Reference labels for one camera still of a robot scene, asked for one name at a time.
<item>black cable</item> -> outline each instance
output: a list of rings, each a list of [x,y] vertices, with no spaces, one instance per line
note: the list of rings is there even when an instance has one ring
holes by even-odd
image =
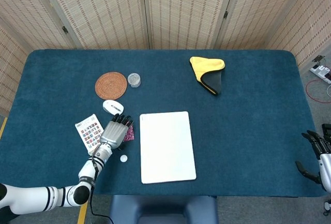
[[[94,175],[94,183],[95,183],[95,181],[96,181],[96,179],[97,179],[97,176],[98,176],[99,169],[98,169],[97,164],[96,164],[95,161],[94,161],[94,155],[92,156],[92,164],[93,164],[93,167],[94,167],[94,169],[95,169],[95,175]],[[91,197],[90,197],[90,199],[89,199],[89,206],[90,206],[90,209],[91,209],[91,213],[92,213],[92,215],[94,215],[94,216],[101,216],[101,217],[108,218],[108,219],[111,221],[111,223],[114,224],[112,218],[110,218],[109,216],[107,216],[107,215],[99,215],[99,214],[94,214],[94,213],[93,213],[93,208],[92,208],[93,192],[94,192],[94,186],[92,186],[92,188],[91,188]]]

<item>small white cap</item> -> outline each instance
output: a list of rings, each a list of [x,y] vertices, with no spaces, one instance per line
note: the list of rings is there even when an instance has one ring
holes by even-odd
[[[122,156],[120,157],[120,160],[121,160],[121,162],[125,163],[126,161],[128,161],[128,156],[126,156],[126,155],[122,155]]]
[[[137,73],[131,73],[128,76],[128,82],[131,87],[137,88],[140,85],[140,76]]]

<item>white board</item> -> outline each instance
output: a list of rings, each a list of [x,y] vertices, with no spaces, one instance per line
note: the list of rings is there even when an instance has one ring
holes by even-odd
[[[140,115],[141,182],[194,180],[188,112]]]

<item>red cable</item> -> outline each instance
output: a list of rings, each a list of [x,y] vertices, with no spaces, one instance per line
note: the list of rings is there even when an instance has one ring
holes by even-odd
[[[311,84],[312,82],[319,82],[319,81],[321,81],[321,80],[323,80],[323,79],[326,79],[326,78],[313,79],[313,80],[309,81],[309,82],[306,84],[306,94],[307,94],[307,96],[309,96],[310,99],[312,99],[312,100],[314,100],[314,101],[317,101],[317,102],[319,102],[319,103],[331,103],[331,101],[319,101],[318,99],[313,98],[313,97],[309,94],[309,92],[308,92],[308,85],[309,85],[309,84]]]

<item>yellow cloth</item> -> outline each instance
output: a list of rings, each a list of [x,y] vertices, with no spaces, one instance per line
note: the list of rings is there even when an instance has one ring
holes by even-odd
[[[220,93],[220,81],[221,70],[225,68],[225,62],[219,58],[204,58],[204,57],[191,57],[190,63],[195,73],[197,81],[200,82],[206,89],[212,94],[218,95]],[[212,82],[208,80],[208,83],[203,79],[204,75],[210,73],[216,73],[219,82]]]

